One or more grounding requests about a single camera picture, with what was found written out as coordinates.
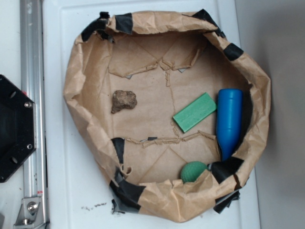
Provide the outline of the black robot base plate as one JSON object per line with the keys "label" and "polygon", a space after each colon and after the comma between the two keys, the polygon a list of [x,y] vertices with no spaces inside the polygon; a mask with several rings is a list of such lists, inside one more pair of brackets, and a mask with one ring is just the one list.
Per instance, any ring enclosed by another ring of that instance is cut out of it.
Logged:
{"label": "black robot base plate", "polygon": [[35,103],[0,76],[0,182],[4,183],[36,149]]}

